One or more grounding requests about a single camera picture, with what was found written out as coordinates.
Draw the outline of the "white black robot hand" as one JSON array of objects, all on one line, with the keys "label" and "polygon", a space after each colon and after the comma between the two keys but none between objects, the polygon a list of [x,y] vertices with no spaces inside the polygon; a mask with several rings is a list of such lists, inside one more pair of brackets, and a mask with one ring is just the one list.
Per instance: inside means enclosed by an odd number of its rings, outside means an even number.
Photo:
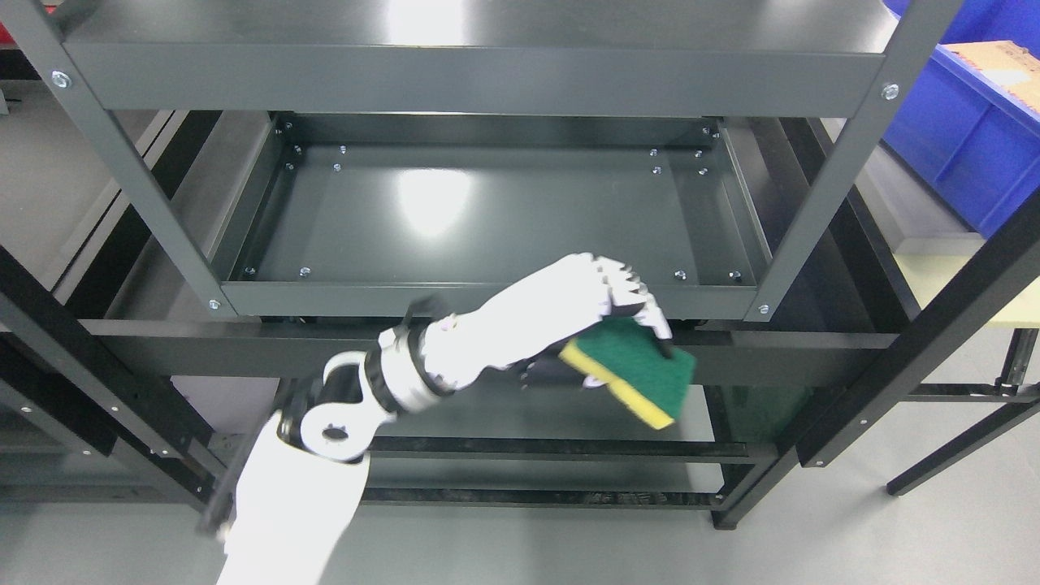
[{"label": "white black robot hand", "polygon": [[609,316],[634,319],[671,356],[672,331],[634,268],[569,254],[497,292],[477,310],[431,323],[421,342],[432,380],[468,388],[486,368],[504,371]]}]

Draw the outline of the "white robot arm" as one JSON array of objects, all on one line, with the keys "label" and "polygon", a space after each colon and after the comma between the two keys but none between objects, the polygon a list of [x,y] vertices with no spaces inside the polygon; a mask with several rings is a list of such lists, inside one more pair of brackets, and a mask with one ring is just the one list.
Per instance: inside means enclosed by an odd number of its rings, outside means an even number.
[{"label": "white robot arm", "polygon": [[436,296],[413,302],[373,349],[328,359],[319,388],[276,401],[201,522],[223,537],[219,584],[322,581],[366,489],[378,430],[457,391],[430,373],[428,329],[416,315],[449,312]]}]

